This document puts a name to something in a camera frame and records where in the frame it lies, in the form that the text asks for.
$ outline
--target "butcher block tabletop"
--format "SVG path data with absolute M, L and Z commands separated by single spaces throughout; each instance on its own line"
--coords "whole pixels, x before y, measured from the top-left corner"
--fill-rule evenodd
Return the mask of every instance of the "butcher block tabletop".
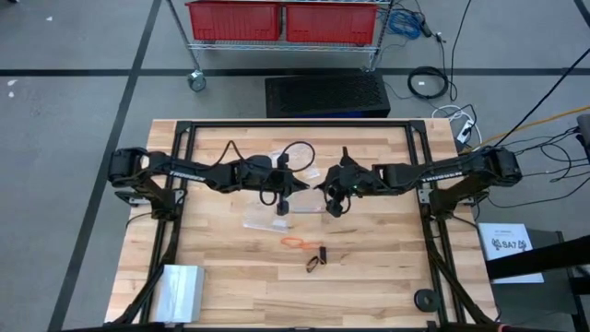
M 433 159 L 456 156 L 448 120 L 424 121 Z M 175 126 L 176 120 L 155 120 L 147 149 L 170 154 Z M 311 143 L 320 175 L 296 176 L 312 186 L 338 164 L 343 146 L 368 169 L 374 163 L 410 163 L 402 128 L 249 127 L 248 121 L 244 127 L 198 127 L 193 161 L 215 162 L 229 140 L 245 158 L 280 151 L 297 140 Z M 302 152 L 299 159 L 291 158 L 290 168 L 306 163 L 305 156 Z M 237 159 L 230 149 L 223 161 Z M 154 179 L 163 186 L 163 176 Z M 322 196 L 309 192 L 292 208 L 302 212 L 324 203 Z M 132 208 L 130 217 L 149 211 Z M 423 327 L 428 320 L 438 321 L 436 313 L 421 312 L 413 301 L 417 290 L 432 289 L 415 190 L 401 196 L 353 197 L 349 213 L 338 219 L 325 212 L 289 213 L 283 218 L 287 233 L 244 227 L 244 222 L 268 222 L 274 212 L 274 207 L 260 207 L 258 193 L 224 195 L 189 182 L 176 264 L 201 266 L 206 278 L 200 320 L 185 326 Z M 458 207 L 455 215 L 473 221 L 468 207 Z M 457 277 L 493 319 L 497 312 L 477 232 L 453 219 L 447 220 L 447 227 Z M 156 228 L 149 216 L 129 224 L 105 321 L 119 316 L 144 285 Z M 281 244 L 286 236 L 322 242 L 327 264 L 307 273 L 305 264 L 317 250 Z M 454 321 L 452 298 L 441 279 L 446 310 Z

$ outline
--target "floor tile line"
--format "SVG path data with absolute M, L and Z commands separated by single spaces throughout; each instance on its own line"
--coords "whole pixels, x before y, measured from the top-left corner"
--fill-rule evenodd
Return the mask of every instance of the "floor tile line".
M 109 135 L 104 154 L 102 155 L 99 172 L 90 194 L 90 199 L 84 214 L 84 219 L 82 220 L 82 225 L 80 226 L 80 231 L 77 236 L 74 251 L 70 257 L 69 265 L 67 267 L 67 271 L 65 272 L 64 281 L 62 282 L 62 287 L 57 297 L 55 307 L 53 308 L 52 318 L 48 327 L 49 331 L 61 330 L 64 325 L 67 310 L 72 300 L 72 296 L 74 295 L 77 279 L 80 274 L 80 269 L 82 268 L 84 255 L 86 254 L 86 250 L 89 245 L 92 229 L 94 228 L 94 222 L 99 211 L 102 194 L 106 187 L 107 172 L 111 153 L 116 149 L 121 132 L 123 131 L 125 118 L 127 116 L 127 112 L 129 111 L 131 99 L 133 98 L 133 93 L 135 91 L 137 79 L 139 77 L 139 70 L 141 69 L 141 65 L 143 64 L 143 61 L 146 57 L 149 39 L 151 38 L 152 31 L 154 30 L 154 25 L 156 23 L 156 17 L 158 16 L 160 5 L 161 0 L 153 0 L 149 10 L 146 26 L 144 27 L 143 33 L 141 35 L 136 57 L 125 85 L 123 97 L 121 98 L 119 109 L 112 124 L 111 134 Z

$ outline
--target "red plastic bin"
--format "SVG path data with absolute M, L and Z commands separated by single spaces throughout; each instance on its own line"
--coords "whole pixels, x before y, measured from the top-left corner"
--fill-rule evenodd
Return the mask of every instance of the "red plastic bin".
M 186 5 L 196 40 L 278 40 L 278 4 L 196 1 Z
M 377 6 L 287 5 L 287 41 L 372 43 Z

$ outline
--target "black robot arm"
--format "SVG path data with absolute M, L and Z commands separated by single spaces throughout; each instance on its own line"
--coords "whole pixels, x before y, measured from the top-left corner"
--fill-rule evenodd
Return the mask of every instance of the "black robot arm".
M 147 162 L 146 167 L 142 166 L 142 161 Z M 205 165 L 174 159 L 163 152 L 148 152 L 144 148 L 121 148 L 111 156 L 108 176 L 113 187 L 135 190 L 117 192 L 123 201 L 130 205 L 149 201 L 154 219 L 176 219 L 177 203 L 185 194 L 180 190 L 161 188 L 151 179 L 154 175 L 197 181 L 223 194 L 238 190 L 273 193 L 275 198 L 269 204 L 274 204 L 278 198 L 277 213 L 284 215 L 289 212 L 285 198 L 309 188 L 308 184 L 293 176 L 288 162 L 289 155 L 284 153 L 278 158 L 276 168 L 272 167 L 271 159 L 263 155 Z
M 373 164 L 369 171 L 360 166 L 343 148 L 340 163 L 332 166 L 323 183 L 317 188 L 324 191 L 326 210 L 334 217 L 348 212 L 342 206 L 352 196 L 397 196 L 419 187 L 420 184 L 465 176 L 448 189 L 435 189 L 429 193 L 431 213 L 448 218 L 463 199 L 475 196 L 486 188 L 512 186 L 522 174 L 511 151 L 505 148 L 481 148 L 463 156 L 421 165 L 405 163 Z

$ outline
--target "orange object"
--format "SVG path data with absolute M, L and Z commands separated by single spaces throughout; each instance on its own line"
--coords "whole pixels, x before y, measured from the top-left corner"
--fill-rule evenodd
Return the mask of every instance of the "orange object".
M 301 238 L 296 237 L 286 237 L 280 240 L 282 244 L 285 244 L 289 248 L 300 248 L 300 249 L 318 249 L 322 246 L 321 242 L 308 242 L 306 243 Z

